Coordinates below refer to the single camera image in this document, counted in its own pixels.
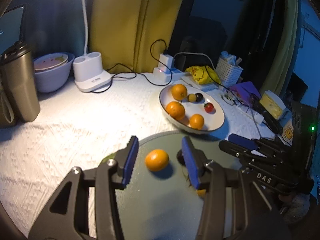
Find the white container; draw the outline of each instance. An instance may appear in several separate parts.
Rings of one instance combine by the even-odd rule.
[[[230,87],[235,85],[238,82],[242,71],[243,68],[230,65],[222,58],[219,58],[218,65],[216,67],[216,73],[224,86]]]
[[[94,91],[111,81],[111,75],[103,70],[100,52],[77,57],[73,62],[75,84],[81,92]]]

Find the power adapter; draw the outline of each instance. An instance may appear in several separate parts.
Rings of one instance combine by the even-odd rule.
[[[163,72],[169,71],[165,65],[171,69],[173,66],[173,57],[168,54],[160,54],[158,69]]]

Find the black cable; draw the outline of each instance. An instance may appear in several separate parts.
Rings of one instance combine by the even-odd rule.
[[[230,92],[235,96],[235,98],[238,100],[238,102],[239,102],[241,105],[247,106],[246,104],[242,103],[242,102],[239,100],[239,98],[233,93],[233,91],[232,91],[231,89],[229,89],[229,88],[225,87],[224,85],[219,84],[218,82],[216,82],[216,81],[210,76],[209,71],[208,71],[208,69],[207,69],[207,66],[204,66],[204,67],[205,67],[205,70],[207,71],[208,76],[212,79],[212,81],[213,81],[214,83],[216,83],[217,85],[222,86],[222,87],[225,88],[226,90],[230,91]]]
[[[152,54],[152,47],[153,47],[157,42],[159,42],[159,41],[162,41],[162,42],[165,44],[165,52],[167,51],[167,49],[168,49],[167,43],[165,42],[165,40],[159,39],[159,40],[154,41],[154,42],[151,44],[151,46],[150,46],[150,55],[151,55],[151,57],[152,57],[153,59],[155,59],[156,61],[160,62],[162,65],[166,66],[167,69],[170,70],[171,77],[170,77],[170,81],[169,81],[167,84],[164,84],[164,85],[155,84],[155,83],[151,82],[151,81],[145,76],[145,74],[143,74],[143,73],[136,73],[135,71],[133,71],[133,70],[132,70],[131,68],[129,68],[128,66],[126,66],[126,65],[124,65],[124,64],[122,64],[122,63],[117,63],[117,64],[115,64],[113,67],[108,68],[106,71],[110,71],[110,70],[112,70],[113,68],[115,68],[116,66],[120,65],[120,66],[123,66],[123,67],[127,68],[128,70],[130,70],[130,72],[120,72],[120,73],[117,73],[117,74],[113,75],[112,78],[111,78],[110,85],[109,85],[105,90],[100,91],[100,92],[94,92],[94,91],[93,91],[93,93],[100,94],[100,93],[103,93],[103,92],[108,91],[108,90],[111,88],[112,84],[113,84],[113,79],[114,79],[114,78],[134,79],[134,78],[137,77],[137,74],[144,76],[145,79],[146,79],[150,84],[152,84],[152,85],[154,85],[154,86],[165,87],[165,86],[169,85],[169,84],[171,83],[171,81],[172,81],[172,76],[173,76],[172,70],[171,70],[166,64],[164,64],[164,63],[162,63],[161,61],[159,61],[158,59],[156,59],[156,58],[153,56],[153,54]],[[119,76],[117,76],[117,75],[123,74],[123,73],[132,73],[132,74],[134,74],[134,76],[133,76],[133,77],[119,77]]]

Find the screw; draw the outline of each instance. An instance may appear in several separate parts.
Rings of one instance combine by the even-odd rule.
[[[212,164],[214,161],[209,161],[208,163],[205,164],[205,166],[209,166],[210,164]]]
[[[114,159],[109,159],[109,160],[107,160],[107,165],[108,165],[108,166],[114,166],[114,165],[116,165],[116,160],[114,160]]]
[[[250,169],[247,167],[247,168],[245,168],[245,169],[241,170],[241,172],[242,172],[242,173],[249,174]]]
[[[81,171],[81,169],[79,168],[79,167],[73,167],[72,168],[72,172],[73,172],[73,174],[79,174],[80,173],[80,171]]]

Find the computer screen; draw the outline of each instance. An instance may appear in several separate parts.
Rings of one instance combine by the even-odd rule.
[[[16,41],[22,39],[24,9],[24,6],[9,9],[0,18],[0,55]]]

